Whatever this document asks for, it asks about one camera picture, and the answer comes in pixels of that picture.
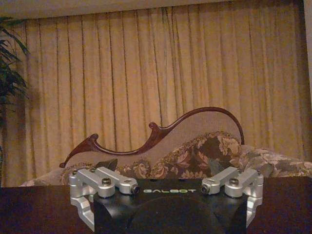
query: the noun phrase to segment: sofa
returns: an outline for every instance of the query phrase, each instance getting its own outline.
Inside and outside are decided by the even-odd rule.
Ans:
[[[236,117],[218,107],[192,110],[167,127],[149,124],[151,135],[142,147],[115,152],[102,147],[98,135],[83,140],[64,162],[21,186],[66,185],[74,170],[105,166],[133,178],[205,178],[229,166],[256,169],[264,177],[310,176],[312,163],[269,149],[245,145]]]

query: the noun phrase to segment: plant leaf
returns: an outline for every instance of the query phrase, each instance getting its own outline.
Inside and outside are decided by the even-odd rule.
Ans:
[[[3,31],[6,35],[8,35],[9,37],[13,38],[13,39],[19,44],[19,47],[22,49],[23,53],[24,53],[25,55],[27,55],[28,50],[27,50],[26,46],[24,46],[24,44],[21,43],[20,40],[19,40],[17,37],[15,37],[13,34],[10,34],[10,33],[9,33],[6,29],[4,29],[4,28],[3,28],[2,31]]]

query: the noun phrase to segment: ceiling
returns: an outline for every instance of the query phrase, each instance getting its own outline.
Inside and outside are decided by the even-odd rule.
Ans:
[[[225,0],[0,0],[0,16],[36,19]]]

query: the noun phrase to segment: curtain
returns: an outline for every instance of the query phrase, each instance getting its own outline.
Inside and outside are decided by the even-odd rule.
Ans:
[[[28,98],[6,112],[4,186],[56,169],[92,133],[128,151],[194,108],[240,121],[245,143],[312,160],[312,118],[298,0],[244,0],[32,19]]]

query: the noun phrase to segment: beige upholstery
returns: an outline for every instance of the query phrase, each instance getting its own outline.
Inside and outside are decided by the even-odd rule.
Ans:
[[[91,162],[97,164],[99,161],[106,161],[118,158],[118,164],[131,164],[140,158],[148,158],[151,166],[167,155],[169,152],[178,148],[183,143],[192,140],[198,135],[216,131],[224,131],[242,141],[239,128],[236,123],[227,114],[222,112],[200,112],[187,117],[179,123],[171,132],[165,136],[153,148],[139,155],[116,156],[103,152],[83,152],[72,157],[66,164],[66,167],[77,164],[79,162]]]

